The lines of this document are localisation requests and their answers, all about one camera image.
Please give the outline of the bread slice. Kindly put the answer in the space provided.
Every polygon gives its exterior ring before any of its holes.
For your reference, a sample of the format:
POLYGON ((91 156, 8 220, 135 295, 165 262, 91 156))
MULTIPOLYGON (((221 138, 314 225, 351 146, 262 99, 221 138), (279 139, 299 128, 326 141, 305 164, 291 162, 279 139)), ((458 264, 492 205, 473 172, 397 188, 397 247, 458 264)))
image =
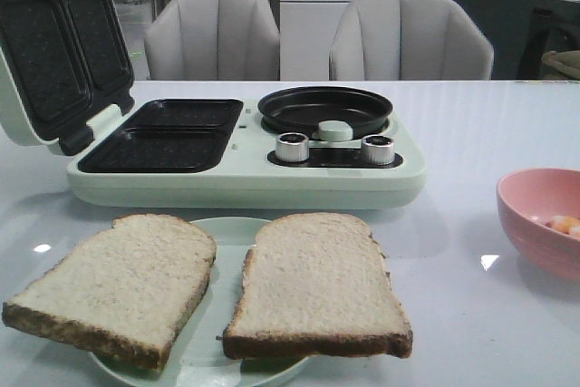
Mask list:
POLYGON ((188 221, 136 214, 80 242, 3 304, 5 325, 160 372, 207 291, 214 238, 188 221))
POLYGON ((226 357, 411 356, 413 331, 368 224, 293 214, 261 227, 242 295, 222 334, 226 357))

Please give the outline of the pink bowl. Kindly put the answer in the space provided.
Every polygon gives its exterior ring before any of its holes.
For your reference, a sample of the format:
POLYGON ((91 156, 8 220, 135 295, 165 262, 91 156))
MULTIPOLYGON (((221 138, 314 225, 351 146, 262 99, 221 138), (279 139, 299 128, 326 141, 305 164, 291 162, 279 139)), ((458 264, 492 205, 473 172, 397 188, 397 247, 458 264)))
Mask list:
POLYGON ((579 172, 573 169, 520 169, 497 184, 501 226, 530 263, 564 279, 579 279, 579 238, 548 227, 554 215, 579 219, 579 172))

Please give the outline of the mint green sandwich maker lid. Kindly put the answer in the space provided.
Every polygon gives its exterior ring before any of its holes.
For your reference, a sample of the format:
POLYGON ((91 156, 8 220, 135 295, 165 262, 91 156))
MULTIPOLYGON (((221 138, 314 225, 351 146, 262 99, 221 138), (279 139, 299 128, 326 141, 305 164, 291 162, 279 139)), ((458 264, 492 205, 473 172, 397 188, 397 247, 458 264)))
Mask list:
POLYGON ((78 154, 94 117, 131 110, 133 81, 113 0, 1 0, 1 125, 15 143, 78 154))

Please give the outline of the orange shrimp pieces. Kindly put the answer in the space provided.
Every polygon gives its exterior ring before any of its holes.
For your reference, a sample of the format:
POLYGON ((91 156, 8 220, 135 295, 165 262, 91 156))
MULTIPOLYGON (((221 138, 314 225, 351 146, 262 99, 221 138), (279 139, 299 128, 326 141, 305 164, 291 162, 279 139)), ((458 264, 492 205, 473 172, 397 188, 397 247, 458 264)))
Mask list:
POLYGON ((565 216, 565 215, 554 215, 552 216, 546 225, 555 231, 574 237, 579 238, 580 233, 580 220, 578 218, 565 216))

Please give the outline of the mint green breakfast maker base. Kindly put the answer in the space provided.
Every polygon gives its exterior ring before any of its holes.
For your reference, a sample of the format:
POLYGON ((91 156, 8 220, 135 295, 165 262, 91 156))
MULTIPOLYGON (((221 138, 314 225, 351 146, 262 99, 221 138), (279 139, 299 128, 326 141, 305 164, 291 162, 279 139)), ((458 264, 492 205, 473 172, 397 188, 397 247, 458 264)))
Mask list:
POLYGON ((286 163, 257 108, 267 95, 146 102, 69 164, 70 188, 103 206, 269 209, 397 208, 422 190, 426 161, 393 109, 374 133, 394 140, 392 164, 365 163, 343 121, 320 122, 309 159, 286 163))

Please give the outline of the left silver control knob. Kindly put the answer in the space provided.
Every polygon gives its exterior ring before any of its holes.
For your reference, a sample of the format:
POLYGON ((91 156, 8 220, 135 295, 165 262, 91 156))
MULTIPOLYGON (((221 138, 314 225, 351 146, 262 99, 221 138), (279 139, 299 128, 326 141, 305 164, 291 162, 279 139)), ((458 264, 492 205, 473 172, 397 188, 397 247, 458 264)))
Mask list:
POLYGON ((309 138, 300 132, 280 134, 275 141, 275 157, 286 163, 301 163, 309 159, 309 138))

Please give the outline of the silver control knob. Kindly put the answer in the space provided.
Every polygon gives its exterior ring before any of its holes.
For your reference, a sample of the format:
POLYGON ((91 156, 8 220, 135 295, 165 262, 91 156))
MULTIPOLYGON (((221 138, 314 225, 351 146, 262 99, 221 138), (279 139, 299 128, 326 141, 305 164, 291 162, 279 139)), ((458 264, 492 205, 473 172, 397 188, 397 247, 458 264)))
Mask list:
POLYGON ((275 141, 275 157, 286 163, 301 163, 309 159, 309 138, 300 132, 280 134, 275 141))
POLYGON ((395 161, 394 140, 383 135, 367 135, 361 139, 361 159, 371 165, 390 165, 395 161))

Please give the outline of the black round frying pan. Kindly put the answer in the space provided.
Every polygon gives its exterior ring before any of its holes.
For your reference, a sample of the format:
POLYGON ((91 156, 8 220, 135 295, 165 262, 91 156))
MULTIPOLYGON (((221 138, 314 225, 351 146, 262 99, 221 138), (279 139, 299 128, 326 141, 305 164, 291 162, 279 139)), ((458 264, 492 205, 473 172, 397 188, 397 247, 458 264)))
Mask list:
POLYGON ((343 86, 305 86, 272 92, 257 108, 265 127, 277 133, 300 132, 319 140, 319 123, 343 121, 353 137, 382 131, 389 125, 392 103, 375 92, 343 86))

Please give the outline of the right silver control knob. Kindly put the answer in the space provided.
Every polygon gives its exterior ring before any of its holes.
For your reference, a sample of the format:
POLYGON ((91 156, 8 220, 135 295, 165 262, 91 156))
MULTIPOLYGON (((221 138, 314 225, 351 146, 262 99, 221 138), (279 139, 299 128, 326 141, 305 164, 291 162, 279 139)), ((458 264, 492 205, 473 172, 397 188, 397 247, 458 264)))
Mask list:
POLYGON ((390 165, 395 161, 394 140, 383 135, 367 135, 361 139, 361 159, 371 165, 390 165))

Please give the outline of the left grey upholstered chair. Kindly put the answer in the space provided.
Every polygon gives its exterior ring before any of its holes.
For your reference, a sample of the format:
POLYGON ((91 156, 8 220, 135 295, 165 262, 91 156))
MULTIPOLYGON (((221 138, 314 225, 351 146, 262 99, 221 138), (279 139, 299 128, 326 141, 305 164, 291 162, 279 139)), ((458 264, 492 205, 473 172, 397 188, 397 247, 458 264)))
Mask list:
POLYGON ((268 0, 171 0, 146 31, 154 81, 277 81, 280 33, 268 0))

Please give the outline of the grey upholstered chair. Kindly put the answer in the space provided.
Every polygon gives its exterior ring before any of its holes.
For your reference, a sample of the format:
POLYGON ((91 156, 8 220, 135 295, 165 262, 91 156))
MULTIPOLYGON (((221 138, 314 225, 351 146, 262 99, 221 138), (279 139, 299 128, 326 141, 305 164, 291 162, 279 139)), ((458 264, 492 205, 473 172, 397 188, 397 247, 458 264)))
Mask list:
POLYGON ((154 81, 277 81, 280 33, 268 0, 171 0, 146 31, 154 81))
POLYGON ((329 53, 335 81, 467 81, 491 78, 494 49, 453 0, 355 0, 329 53))

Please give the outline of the right grey upholstered chair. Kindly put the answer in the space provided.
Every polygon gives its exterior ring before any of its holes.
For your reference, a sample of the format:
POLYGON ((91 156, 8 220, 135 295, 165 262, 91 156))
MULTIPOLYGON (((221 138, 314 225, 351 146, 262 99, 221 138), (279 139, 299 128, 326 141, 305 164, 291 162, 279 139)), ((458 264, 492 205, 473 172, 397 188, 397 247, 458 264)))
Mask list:
POLYGON ((355 0, 329 53, 335 81, 467 81, 491 78, 494 49, 453 0, 355 0))

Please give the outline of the white refrigerator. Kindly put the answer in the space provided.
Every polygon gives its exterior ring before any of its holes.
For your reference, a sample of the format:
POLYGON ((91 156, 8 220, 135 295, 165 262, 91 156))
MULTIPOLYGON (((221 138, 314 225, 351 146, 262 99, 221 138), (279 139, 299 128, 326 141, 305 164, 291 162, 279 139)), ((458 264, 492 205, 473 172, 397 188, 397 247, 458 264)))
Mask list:
POLYGON ((326 81, 338 22, 352 0, 279 0, 280 78, 326 81))

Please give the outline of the mint green round plate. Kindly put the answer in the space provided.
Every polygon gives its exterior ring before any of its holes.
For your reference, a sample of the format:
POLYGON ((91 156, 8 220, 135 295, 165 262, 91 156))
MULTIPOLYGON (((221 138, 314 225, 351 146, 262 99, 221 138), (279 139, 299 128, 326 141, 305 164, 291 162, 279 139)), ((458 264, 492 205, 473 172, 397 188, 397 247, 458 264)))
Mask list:
POLYGON ((242 269, 255 236, 268 221, 260 218, 205 218, 195 222, 217 242, 208 289, 174 343, 161 372, 114 359, 92 359, 128 386, 282 386, 309 363, 305 358, 227 358, 221 336, 242 291, 242 269))

